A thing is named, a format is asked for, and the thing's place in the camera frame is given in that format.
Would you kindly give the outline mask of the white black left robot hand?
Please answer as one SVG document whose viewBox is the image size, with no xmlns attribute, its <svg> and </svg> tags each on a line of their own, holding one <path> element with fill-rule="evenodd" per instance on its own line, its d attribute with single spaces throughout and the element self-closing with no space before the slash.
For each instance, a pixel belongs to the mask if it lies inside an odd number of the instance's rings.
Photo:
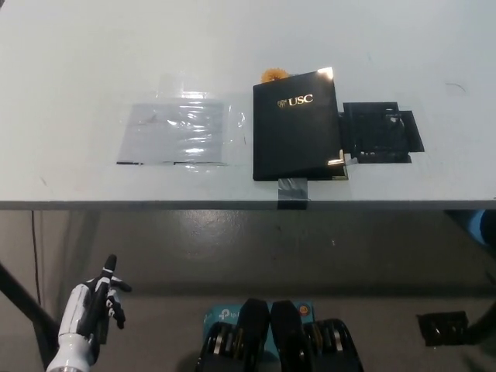
<svg viewBox="0 0 496 372">
<path fill-rule="evenodd" d="M 60 323 L 58 336 L 79 335 L 105 344 L 109 320 L 119 329 L 126 323 L 126 315 L 119 299 L 120 293 L 130 293 L 132 287 L 115 276 L 117 256 L 108 256 L 100 274 L 73 288 Z"/>
</svg>

